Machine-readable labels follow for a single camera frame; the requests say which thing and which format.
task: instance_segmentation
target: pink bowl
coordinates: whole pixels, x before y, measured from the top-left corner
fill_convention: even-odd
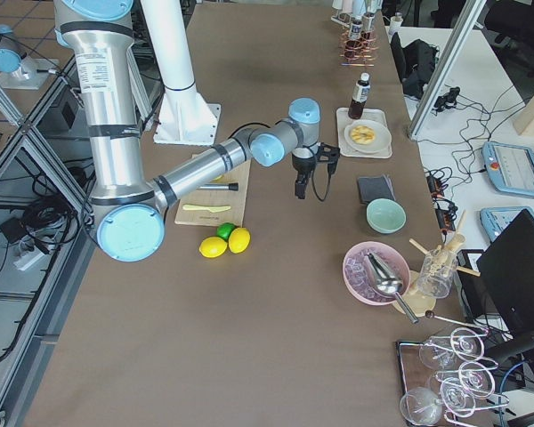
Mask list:
[[[379,242],[362,242],[353,246],[344,257],[342,272],[344,283],[354,297],[369,305],[386,305],[395,301],[394,297],[382,296],[371,285],[372,273],[368,270],[368,253],[377,254],[400,276],[404,295],[409,287],[409,266],[403,257],[391,246]]]

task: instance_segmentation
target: glass cup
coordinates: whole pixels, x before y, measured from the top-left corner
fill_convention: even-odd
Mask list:
[[[416,280],[417,289],[433,298],[449,295],[453,274],[457,270],[457,256],[447,249],[435,249],[425,256]]]

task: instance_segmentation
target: small bowl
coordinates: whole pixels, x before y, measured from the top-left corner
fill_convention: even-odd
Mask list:
[[[377,198],[368,205],[366,219],[377,232],[391,234],[405,225],[406,213],[399,203],[389,198]]]

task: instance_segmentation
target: blue joint cap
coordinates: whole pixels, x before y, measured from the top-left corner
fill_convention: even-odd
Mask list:
[[[10,49],[0,49],[0,72],[13,73],[21,64],[21,57]]]
[[[269,167],[285,156],[285,146],[275,135],[262,133],[251,141],[251,154],[257,163]]]
[[[90,20],[120,20],[133,7],[134,0],[63,0],[72,11]]]
[[[0,34],[10,34],[13,33],[12,28],[6,24],[0,24]]]
[[[299,98],[291,102],[288,116],[297,122],[315,125],[320,121],[320,107],[318,102],[311,98]]]
[[[63,38],[63,34],[59,30],[55,30],[55,38],[57,40],[57,43],[59,43],[63,47],[69,47],[69,43],[65,41]]]
[[[164,239],[164,221],[148,205],[120,206],[101,221],[97,241],[111,258],[124,262],[140,261],[154,254]]]

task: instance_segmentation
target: knife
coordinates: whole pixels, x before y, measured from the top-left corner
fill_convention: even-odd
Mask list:
[[[231,206],[201,206],[201,205],[183,205],[182,210],[184,211],[208,211],[213,214],[218,212],[229,211]]]

